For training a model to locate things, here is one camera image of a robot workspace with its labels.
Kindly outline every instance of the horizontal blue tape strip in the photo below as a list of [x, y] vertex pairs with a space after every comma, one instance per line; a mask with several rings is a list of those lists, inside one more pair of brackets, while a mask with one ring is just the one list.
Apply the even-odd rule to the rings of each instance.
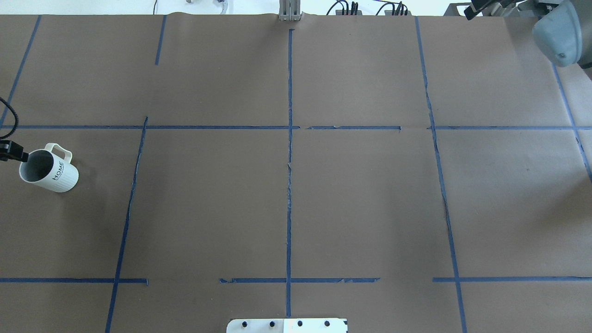
[[[456, 282], [453, 277], [435, 277], [436, 283]], [[459, 282], [537, 282], [537, 281], [590, 281], [592, 277], [579, 276], [500, 276], [500, 277], [460, 277]]]
[[310, 126], [307, 130], [401, 130], [401, 126]]
[[[11, 129], [12, 125], [1, 128]], [[141, 130], [143, 126], [125, 125], [20, 125], [19, 129], [75, 129], [75, 130]], [[217, 126], [217, 125], [152, 125], [146, 126], [150, 130], [287, 130], [288, 126]]]
[[[380, 280], [379, 277], [319, 277], [319, 278], [307, 278], [307, 277], [293, 277], [291, 279], [292, 283], [374, 283]], [[271, 278], [257, 278], [257, 277], [247, 277], [247, 278], [233, 278], [230, 280], [225, 280], [223, 278], [220, 279], [220, 283], [285, 283], [285, 277], [271, 277]]]
[[592, 126], [436, 126], [437, 130], [592, 130]]
[[[114, 283], [114, 278], [0, 277], [0, 283]], [[146, 278], [122, 278], [119, 283], [148, 284]]]

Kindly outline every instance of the cable connector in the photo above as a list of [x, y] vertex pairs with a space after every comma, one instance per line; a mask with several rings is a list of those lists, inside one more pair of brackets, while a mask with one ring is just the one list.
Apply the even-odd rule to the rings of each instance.
[[21, 145], [10, 140], [0, 140], [0, 161], [13, 159], [20, 162], [27, 162], [29, 154], [24, 152]]

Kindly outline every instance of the metal bracket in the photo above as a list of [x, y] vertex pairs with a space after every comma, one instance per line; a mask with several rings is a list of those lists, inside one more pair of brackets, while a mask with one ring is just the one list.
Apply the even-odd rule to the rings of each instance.
[[339, 318], [235, 319], [226, 333], [347, 333], [348, 320]]
[[279, 0], [280, 21], [300, 21], [301, 18], [300, 0]]

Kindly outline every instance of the blue tape line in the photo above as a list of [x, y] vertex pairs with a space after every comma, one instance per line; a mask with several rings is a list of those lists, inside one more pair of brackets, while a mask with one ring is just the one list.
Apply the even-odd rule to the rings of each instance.
[[[25, 54], [22, 56], [21, 65], [18, 67], [18, 72], [16, 77], [14, 78], [14, 82], [12, 83], [12, 88], [10, 89], [10, 94], [8, 95], [8, 99], [6, 102], [10, 104], [12, 102], [12, 97], [14, 96], [14, 91], [17, 89], [18, 80], [21, 78], [22, 69], [25, 66], [25, 61], [27, 61], [27, 56], [29, 55], [29, 51], [31, 50], [31, 45], [33, 45], [33, 40], [35, 39], [35, 34], [37, 34], [37, 28], [39, 28], [39, 22], [41, 22], [41, 15], [37, 16], [37, 21], [35, 22], [35, 27], [33, 28], [33, 32], [31, 33], [31, 38], [29, 38], [29, 44], [27, 44], [27, 48], [25, 49]], [[8, 112], [8, 107], [4, 107], [4, 112], [2, 112], [2, 117], [0, 117], [0, 126], [4, 124], [4, 120], [6, 119], [6, 114]]]
[[[2, 128], [12, 128], [12, 126], [4, 125]], [[22, 125], [19, 129], [91, 129], [91, 130], [141, 130], [144, 127], [138, 125]], [[292, 126], [293, 129], [299, 129], [300, 126]], [[287, 130], [289, 126], [218, 126], [218, 125], [151, 125], [146, 126], [149, 130]]]
[[[114, 283], [114, 278], [1, 277], [0, 283]], [[122, 278], [119, 283], [147, 284], [146, 278]]]
[[582, 160], [584, 161], [584, 166], [586, 168], [586, 172], [588, 172], [588, 178], [590, 182], [592, 182], [592, 169], [590, 169], [590, 163], [588, 162], [588, 157], [586, 156], [586, 152], [584, 150], [584, 146], [582, 145], [582, 140], [580, 139], [580, 134], [575, 126], [574, 115], [571, 112], [570, 103], [567, 101], [567, 97], [565, 96], [565, 90], [563, 89], [563, 83], [561, 82], [561, 78], [559, 77], [559, 73], [557, 72], [557, 67], [555, 64], [551, 63], [553, 67], [553, 72], [555, 73], [555, 79], [557, 80], [557, 84], [559, 85], [559, 91], [561, 92], [561, 98], [563, 98], [563, 103], [565, 105], [565, 109], [567, 110], [567, 116], [570, 118], [570, 123], [572, 129], [574, 130], [575, 140], [578, 143], [578, 148], [580, 149], [580, 155], [582, 155]]
[[134, 170], [134, 178], [131, 182], [130, 201], [127, 204], [126, 223], [123, 227], [123, 236], [121, 237], [121, 246], [119, 249], [119, 257], [117, 259], [117, 269], [115, 271], [115, 282], [113, 283], [113, 291], [111, 292], [111, 303], [109, 305], [109, 314], [107, 316], [107, 325], [105, 327], [105, 333], [109, 333], [111, 330], [111, 321], [113, 319], [113, 309], [115, 308], [115, 299], [117, 298], [117, 287], [120, 282], [121, 265], [123, 263], [123, 252], [126, 249], [127, 231], [130, 227], [131, 204], [134, 201], [134, 195], [136, 193], [138, 169], [140, 167], [140, 158], [142, 156], [142, 149], [144, 148], [144, 139], [146, 138], [146, 125], [147, 124], [148, 124], [148, 117], [146, 117], [144, 119], [142, 136], [140, 138], [140, 147], [138, 148], [138, 156], [136, 158], [136, 168]]
[[592, 277], [580, 276], [500, 276], [500, 277], [435, 277], [435, 283], [446, 282], [539, 282], [539, 281], [579, 281], [592, 282]]
[[154, 61], [154, 64], [156, 66], [158, 66], [158, 63], [160, 62], [160, 50], [162, 48], [162, 39], [165, 36], [165, 26], [166, 26], [166, 15], [164, 15], [162, 17], [162, 26], [160, 27], [160, 38], [158, 39], [158, 49], [156, 50], [156, 60]]
[[572, 130], [570, 126], [436, 126], [436, 130]]
[[[444, 208], [446, 211], [446, 224], [448, 226], [448, 243], [450, 246], [450, 253], [452, 257], [452, 268], [454, 271], [454, 277], [458, 278], [458, 263], [456, 262], [456, 251], [454, 247], [454, 237], [452, 236], [452, 224], [450, 221], [450, 213], [448, 210], [448, 199], [446, 198], [446, 185], [444, 184], [444, 174], [442, 172], [442, 162], [440, 160], [440, 151], [438, 150], [438, 143], [437, 143], [437, 134], [436, 134], [436, 123], [434, 121], [434, 113], [432, 109], [432, 102], [430, 101], [430, 95], [428, 93], [428, 84], [427, 84], [427, 70], [426, 70], [426, 61], [423, 56], [423, 45], [422, 45], [422, 33], [419, 27], [419, 18], [415, 17], [415, 26], [417, 31], [417, 44], [419, 45], [419, 56], [422, 61], [422, 72], [423, 72], [423, 83], [426, 89], [426, 101], [427, 107], [430, 111], [430, 125], [432, 129], [432, 140], [434, 141], [434, 152], [436, 154], [436, 164], [438, 168], [438, 177], [440, 178], [440, 191], [442, 192], [442, 199], [444, 201]], [[461, 316], [461, 327], [462, 332], [466, 333], [466, 320], [465, 320], [465, 306], [462, 301], [462, 290], [460, 282], [456, 281], [456, 298], [458, 301], [458, 310]]]
[[[291, 283], [375, 283], [379, 277], [293, 277]], [[283, 277], [246, 277], [232, 278], [225, 280], [219, 279], [221, 284], [226, 283], [286, 283], [287, 279]]]
[[292, 32], [288, 32], [288, 225], [286, 235], [286, 318], [292, 317]]
[[401, 126], [310, 126], [307, 130], [401, 130]]

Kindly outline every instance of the mug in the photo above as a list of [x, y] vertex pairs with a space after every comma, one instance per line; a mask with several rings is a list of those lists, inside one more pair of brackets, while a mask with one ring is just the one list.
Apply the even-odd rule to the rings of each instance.
[[[65, 156], [61, 158], [52, 150], [56, 148]], [[72, 152], [57, 143], [48, 143], [44, 149], [29, 154], [27, 162], [22, 162], [18, 170], [21, 179], [50, 191], [62, 193], [72, 189], [78, 182], [78, 169], [70, 164]]]

